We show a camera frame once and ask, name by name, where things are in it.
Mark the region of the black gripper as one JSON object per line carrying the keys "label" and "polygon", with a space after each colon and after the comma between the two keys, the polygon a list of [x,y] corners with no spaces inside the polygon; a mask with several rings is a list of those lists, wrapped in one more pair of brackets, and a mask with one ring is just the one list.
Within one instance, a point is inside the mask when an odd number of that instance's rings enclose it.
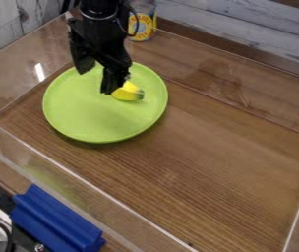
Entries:
{"label": "black gripper", "polygon": [[70,49],[78,73],[86,74],[97,66],[106,67],[102,93],[111,95],[130,79],[131,58],[125,48],[129,26],[127,13],[119,13],[107,20],[87,17],[67,19],[70,28]]}

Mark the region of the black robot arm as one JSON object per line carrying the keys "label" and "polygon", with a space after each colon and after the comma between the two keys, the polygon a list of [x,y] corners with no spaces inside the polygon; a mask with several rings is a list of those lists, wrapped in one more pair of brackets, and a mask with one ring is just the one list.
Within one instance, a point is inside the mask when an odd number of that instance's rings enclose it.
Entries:
{"label": "black robot arm", "polygon": [[97,63],[105,67],[102,93],[111,95],[130,75],[131,57],[125,48],[130,5],[125,0],[82,0],[81,19],[67,18],[73,61],[81,75]]}

